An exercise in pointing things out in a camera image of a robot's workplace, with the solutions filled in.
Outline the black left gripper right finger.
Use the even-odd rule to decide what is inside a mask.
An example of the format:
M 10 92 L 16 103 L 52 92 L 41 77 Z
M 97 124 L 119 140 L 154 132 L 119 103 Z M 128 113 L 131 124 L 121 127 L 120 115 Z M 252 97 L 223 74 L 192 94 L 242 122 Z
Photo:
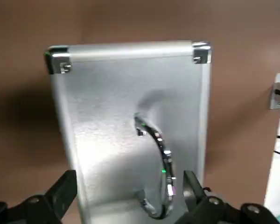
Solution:
M 202 187 L 192 171 L 183 173 L 183 197 L 188 211 L 176 224 L 279 224 L 280 221 L 266 207 L 244 203 L 236 209 Z

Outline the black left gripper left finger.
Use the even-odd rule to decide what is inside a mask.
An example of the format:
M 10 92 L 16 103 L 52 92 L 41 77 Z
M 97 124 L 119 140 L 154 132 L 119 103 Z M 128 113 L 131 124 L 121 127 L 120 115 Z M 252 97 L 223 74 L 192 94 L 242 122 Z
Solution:
M 61 224 L 76 196 L 76 171 L 67 170 L 45 194 L 33 195 L 14 207 L 0 201 L 0 224 Z

